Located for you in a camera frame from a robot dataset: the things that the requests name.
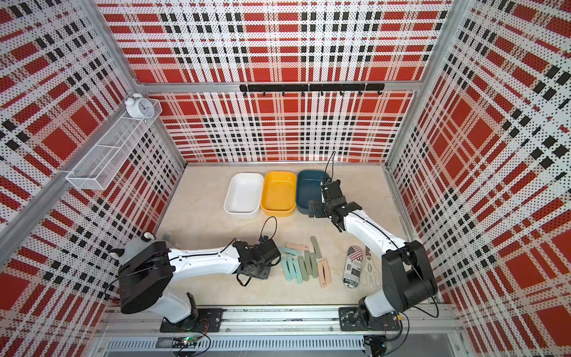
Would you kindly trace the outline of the pink knife top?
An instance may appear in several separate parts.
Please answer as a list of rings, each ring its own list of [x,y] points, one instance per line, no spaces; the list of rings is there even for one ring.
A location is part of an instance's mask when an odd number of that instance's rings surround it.
[[[285,244],[286,248],[291,248],[291,249],[295,249],[295,250],[299,250],[299,251],[309,251],[309,246],[308,245],[304,245],[304,244],[297,244],[297,243],[291,243],[291,242],[287,242]]]

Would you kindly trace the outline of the sage green knife top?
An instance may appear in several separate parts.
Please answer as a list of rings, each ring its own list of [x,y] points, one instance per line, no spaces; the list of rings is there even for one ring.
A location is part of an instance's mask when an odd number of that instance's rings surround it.
[[[311,241],[312,246],[314,248],[315,257],[318,260],[320,260],[323,257],[323,255],[322,255],[321,248],[319,246],[317,238],[315,236],[310,236],[310,241]]]

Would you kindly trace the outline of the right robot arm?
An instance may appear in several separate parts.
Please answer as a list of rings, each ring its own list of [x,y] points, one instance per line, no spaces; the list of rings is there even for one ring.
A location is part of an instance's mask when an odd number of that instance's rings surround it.
[[[309,203],[309,215],[330,220],[380,259],[382,287],[359,301],[362,320],[369,323],[393,312],[403,313],[436,296],[436,279],[421,242],[398,238],[375,223],[361,205],[346,200],[340,180],[322,180],[321,199]]]

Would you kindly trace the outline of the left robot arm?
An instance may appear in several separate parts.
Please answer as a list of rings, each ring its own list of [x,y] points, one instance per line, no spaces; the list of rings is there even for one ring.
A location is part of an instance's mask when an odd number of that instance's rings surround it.
[[[272,238],[261,237],[255,245],[233,239],[225,247],[190,251],[173,248],[149,232],[123,248],[113,248],[110,255],[120,264],[120,311],[124,315],[149,311],[172,324],[198,318],[192,294],[179,297],[170,288],[173,283],[216,274],[266,280],[281,261]]]

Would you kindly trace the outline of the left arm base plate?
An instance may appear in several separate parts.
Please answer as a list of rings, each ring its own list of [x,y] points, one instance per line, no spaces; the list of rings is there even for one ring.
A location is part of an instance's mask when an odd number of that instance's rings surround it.
[[[198,309],[198,316],[190,315],[178,323],[171,323],[163,318],[161,333],[218,333],[222,323],[224,309]]]

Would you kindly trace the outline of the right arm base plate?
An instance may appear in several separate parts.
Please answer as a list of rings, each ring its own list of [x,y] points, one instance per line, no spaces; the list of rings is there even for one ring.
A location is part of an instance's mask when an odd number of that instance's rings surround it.
[[[400,331],[400,320],[395,312],[378,318],[371,318],[369,316],[363,317],[358,307],[341,307],[338,309],[338,318],[340,329],[344,332],[378,331],[385,333]]]

